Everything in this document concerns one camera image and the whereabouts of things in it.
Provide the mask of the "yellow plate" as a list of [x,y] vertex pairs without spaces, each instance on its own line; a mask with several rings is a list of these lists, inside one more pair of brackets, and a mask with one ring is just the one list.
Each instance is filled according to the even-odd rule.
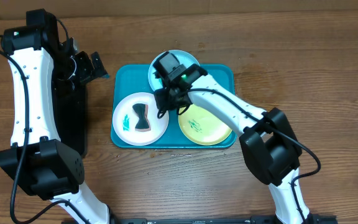
[[191,105],[178,115],[182,133],[192,142],[202,146],[212,146],[223,142],[232,129],[212,113],[196,105]]

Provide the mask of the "pink and black sponge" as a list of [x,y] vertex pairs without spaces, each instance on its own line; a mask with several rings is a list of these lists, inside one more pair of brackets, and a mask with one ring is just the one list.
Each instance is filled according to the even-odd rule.
[[139,119],[135,126],[135,130],[140,132],[150,131],[151,127],[147,118],[148,105],[143,103],[136,103],[132,106],[132,109],[134,110],[135,114],[138,116]]

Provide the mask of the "light blue plate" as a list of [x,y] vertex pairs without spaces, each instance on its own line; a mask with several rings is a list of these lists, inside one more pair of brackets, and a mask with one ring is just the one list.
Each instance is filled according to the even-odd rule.
[[[168,52],[173,54],[178,59],[179,63],[183,64],[185,67],[189,67],[190,65],[193,65],[193,64],[197,64],[197,65],[200,64],[197,61],[197,59],[195,59],[194,56],[192,56],[192,54],[190,54],[188,52],[185,52],[182,50],[169,50]],[[153,64],[162,55],[163,55],[163,52],[160,53],[157,57],[155,57],[149,66],[148,81],[149,81],[149,85],[150,85],[152,91],[163,88],[162,80],[155,76],[156,69],[153,67]]]

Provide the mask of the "pink white plate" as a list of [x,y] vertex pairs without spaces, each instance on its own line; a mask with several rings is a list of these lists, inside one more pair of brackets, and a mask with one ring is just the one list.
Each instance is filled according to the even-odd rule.
[[[136,103],[148,105],[147,118],[151,130],[140,132],[135,130],[138,116],[132,106]],[[158,117],[158,109],[154,95],[146,92],[133,93],[122,99],[114,109],[112,126],[119,139],[132,146],[146,146],[159,140],[168,128],[169,115]]]

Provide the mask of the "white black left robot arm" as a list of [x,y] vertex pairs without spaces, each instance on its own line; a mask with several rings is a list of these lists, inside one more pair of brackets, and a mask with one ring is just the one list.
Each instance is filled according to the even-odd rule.
[[1,46],[14,84],[14,128],[0,167],[27,195],[60,205],[77,223],[112,223],[110,208],[85,182],[86,85],[107,72],[98,53],[87,54],[44,9],[5,30]]

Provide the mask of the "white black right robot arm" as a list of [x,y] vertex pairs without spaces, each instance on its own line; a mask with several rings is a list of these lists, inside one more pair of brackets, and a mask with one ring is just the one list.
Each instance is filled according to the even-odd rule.
[[238,136],[247,168],[268,185],[280,223],[316,223],[306,206],[299,179],[302,145],[285,114],[277,108],[266,112],[223,88],[199,65],[154,66],[163,87],[155,91],[162,116],[167,111],[199,106]]

